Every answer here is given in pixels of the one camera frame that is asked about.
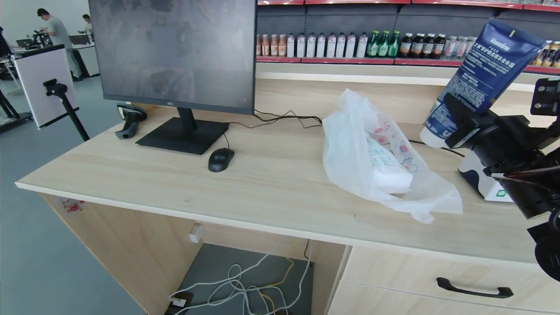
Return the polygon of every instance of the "green glass bottle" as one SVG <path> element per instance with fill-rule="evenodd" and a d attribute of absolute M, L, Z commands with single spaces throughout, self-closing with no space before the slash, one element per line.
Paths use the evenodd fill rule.
<path fill-rule="evenodd" d="M 379 57 L 386 57 L 389 51 L 389 31 L 383 31 L 383 37 L 379 40 Z"/>
<path fill-rule="evenodd" d="M 389 44 L 389 57 L 395 58 L 396 53 L 399 51 L 399 31 L 393 32 L 393 38 L 391 39 L 391 43 Z"/>
<path fill-rule="evenodd" d="M 379 37 L 379 31 L 373 31 L 370 43 L 367 45 L 367 55 L 372 58 L 377 56 L 377 49 L 379 47 L 377 37 Z"/>

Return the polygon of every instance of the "monitor stand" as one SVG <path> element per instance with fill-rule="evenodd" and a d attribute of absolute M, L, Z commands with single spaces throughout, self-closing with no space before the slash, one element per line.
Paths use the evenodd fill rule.
<path fill-rule="evenodd" d="M 141 146 L 203 155 L 229 128 L 229 123 L 198 121 L 193 111 L 177 108 L 173 117 L 138 140 Z"/>

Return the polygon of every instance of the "white wall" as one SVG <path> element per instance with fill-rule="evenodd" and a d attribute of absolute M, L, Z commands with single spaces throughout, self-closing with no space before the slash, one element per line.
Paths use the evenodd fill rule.
<path fill-rule="evenodd" d="M 4 38 L 11 44 L 24 39 L 33 30 L 46 26 L 37 16 L 37 9 L 44 8 L 62 20 L 70 35 L 78 35 L 85 22 L 82 15 L 89 14 L 87 0 L 0 0 L 0 26 Z"/>

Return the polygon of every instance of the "gray t-shirt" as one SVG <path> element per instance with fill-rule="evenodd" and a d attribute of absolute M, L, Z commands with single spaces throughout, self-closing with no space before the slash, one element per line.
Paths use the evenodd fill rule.
<path fill-rule="evenodd" d="M 72 49 L 72 42 L 70 41 L 70 36 L 66 31 L 66 27 L 62 24 L 62 21 L 56 17 L 51 17 L 47 22 L 47 27 L 49 32 L 54 32 L 55 35 L 51 36 L 50 39 L 53 41 L 53 45 L 64 45 L 66 49 Z"/>

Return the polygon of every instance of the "drawer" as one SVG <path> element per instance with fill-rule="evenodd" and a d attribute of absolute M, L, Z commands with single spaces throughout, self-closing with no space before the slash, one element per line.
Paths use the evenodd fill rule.
<path fill-rule="evenodd" d="M 471 304 L 342 281 L 328 315 L 542 315 Z"/>
<path fill-rule="evenodd" d="M 500 299 L 448 291 L 438 286 L 438 277 L 448 279 L 458 289 L 497 294 L 498 287 L 507 287 L 514 295 Z M 427 251 L 411 253 L 401 248 L 392 251 L 354 247 L 342 279 L 446 299 L 560 312 L 560 282 L 546 275 L 537 264 Z"/>

